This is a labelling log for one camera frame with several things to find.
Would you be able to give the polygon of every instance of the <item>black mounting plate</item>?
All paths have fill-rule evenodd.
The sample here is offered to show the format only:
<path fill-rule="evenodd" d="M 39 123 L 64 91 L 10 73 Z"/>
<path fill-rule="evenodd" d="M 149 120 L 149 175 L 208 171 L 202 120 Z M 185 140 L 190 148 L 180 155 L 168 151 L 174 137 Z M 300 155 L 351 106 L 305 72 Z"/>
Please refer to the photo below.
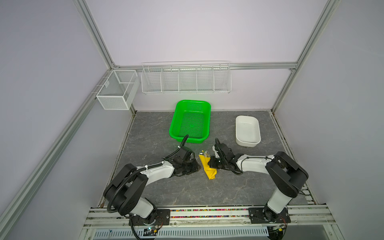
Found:
<path fill-rule="evenodd" d="M 250 207 L 248 208 L 249 211 L 249 218 L 251 219 L 251 223 L 270 223 L 264 219 L 264 213 L 263 213 L 264 207 Z M 280 216 L 284 218 L 285 223 L 290 223 L 291 218 L 288 214 L 288 209 L 285 207 L 283 211 L 280 213 Z M 284 221 L 279 217 L 276 219 L 274 223 L 284 223 Z"/>
<path fill-rule="evenodd" d="M 164 225 L 169 225 L 169 219 L 170 219 L 170 210 L 169 209 L 158 209 L 157 214 L 156 214 L 156 222 L 151 224 L 151 225 L 161 225 L 161 221 L 163 221 L 163 226 Z M 144 224 L 142 221 L 143 218 L 140 216 L 132 216 L 132 224 L 134 226 L 148 226 Z"/>

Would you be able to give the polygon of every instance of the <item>white mesh basket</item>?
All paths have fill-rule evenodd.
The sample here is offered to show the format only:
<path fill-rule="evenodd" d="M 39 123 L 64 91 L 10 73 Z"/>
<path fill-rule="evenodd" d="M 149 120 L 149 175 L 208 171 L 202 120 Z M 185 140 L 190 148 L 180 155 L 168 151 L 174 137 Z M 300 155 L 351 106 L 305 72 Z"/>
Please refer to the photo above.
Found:
<path fill-rule="evenodd" d="M 96 97 L 105 110 L 129 110 L 139 85 L 135 70 L 113 70 Z"/>
<path fill-rule="evenodd" d="M 229 93 L 232 79 L 226 64 L 144 66 L 142 91 L 156 93 Z"/>

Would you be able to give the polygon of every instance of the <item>perforated basket bottom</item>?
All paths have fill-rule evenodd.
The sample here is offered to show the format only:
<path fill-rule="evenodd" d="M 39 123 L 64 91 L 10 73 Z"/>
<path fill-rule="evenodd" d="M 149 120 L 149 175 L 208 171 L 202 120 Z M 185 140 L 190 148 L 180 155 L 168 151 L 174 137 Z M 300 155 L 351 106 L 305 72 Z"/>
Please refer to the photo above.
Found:
<path fill-rule="evenodd" d="M 202 113 L 184 113 L 181 121 L 179 137 L 189 134 L 191 138 L 202 138 L 204 126 L 204 114 Z"/>

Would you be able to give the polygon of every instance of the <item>white wall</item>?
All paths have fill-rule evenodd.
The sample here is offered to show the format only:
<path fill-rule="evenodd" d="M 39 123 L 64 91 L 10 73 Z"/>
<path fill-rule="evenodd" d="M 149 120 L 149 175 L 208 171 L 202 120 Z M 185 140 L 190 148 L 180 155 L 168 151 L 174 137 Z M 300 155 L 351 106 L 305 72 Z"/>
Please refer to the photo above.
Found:
<path fill-rule="evenodd" d="M 0 2 L 0 214 L 106 66 L 71 0 Z"/>
<path fill-rule="evenodd" d="M 113 61 L 296 61 L 326 0 L 87 0 Z"/>
<path fill-rule="evenodd" d="M 133 105 L 138 111 L 174 111 L 178 101 L 189 99 L 207 101 L 212 110 L 271 109 L 289 73 L 288 69 L 233 70 L 230 93 L 145 95 L 140 86 Z"/>
<path fill-rule="evenodd" d="M 342 1 L 277 117 L 346 240 L 382 239 L 384 2 Z"/>
<path fill-rule="evenodd" d="M 77 240 L 103 194 L 131 119 L 96 102 L 8 240 Z"/>

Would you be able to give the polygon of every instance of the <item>green basket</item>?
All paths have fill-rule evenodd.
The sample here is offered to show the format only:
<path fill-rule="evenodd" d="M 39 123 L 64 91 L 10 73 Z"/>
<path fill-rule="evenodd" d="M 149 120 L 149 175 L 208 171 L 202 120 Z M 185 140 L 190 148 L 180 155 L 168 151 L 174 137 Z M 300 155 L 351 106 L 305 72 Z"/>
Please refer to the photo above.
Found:
<path fill-rule="evenodd" d="M 181 142 L 189 135 L 187 142 L 202 143 L 209 136 L 211 105 L 205 101 L 181 100 L 177 103 L 169 135 Z"/>

